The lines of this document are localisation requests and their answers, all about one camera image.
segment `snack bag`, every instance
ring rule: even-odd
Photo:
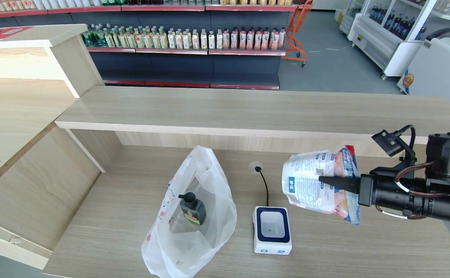
[[[318,181],[319,176],[359,177],[355,150],[344,146],[338,153],[329,150],[295,154],[283,164],[282,187],[290,204],[322,212],[360,224],[359,195]]]

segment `plastic bag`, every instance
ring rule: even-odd
[[[319,176],[359,177],[355,150],[323,150],[292,155],[283,165],[282,187],[290,204],[360,224],[359,195],[318,181]]]
[[[187,220],[179,194],[195,193],[205,204],[202,225]],[[191,278],[230,239],[237,208],[223,169],[210,148],[196,146],[168,183],[156,221],[142,244],[149,272],[161,278]]]

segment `robotic arm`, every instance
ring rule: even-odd
[[[408,129],[412,132],[409,145],[400,139]],[[410,220],[431,217],[450,221],[450,132],[429,135],[427,159],[421,164],[416,164],[415,136],[413,125],[373,135],[373,140],[391,157],[405,150],[405,156],[393,168],[376,167],[360,178],[319,176],[319,181],[359,194],[359,204],[375,205],[387,215]],[[415,178],[414,171],[424,168],[426,178]],[[399,210],[403,215],[388,213],[382,208]]]

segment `glass door fridge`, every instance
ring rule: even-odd
[[[366,0],[348,33],[380,69],[401,77],[426,34],[450,27],[450,0]]]

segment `barcode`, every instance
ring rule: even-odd
[[[295,195],[289,194],[288,197],[290,198],[290,201],[292,201],[292,203],[300,204],[299,200],[297,200],[297,197]]]

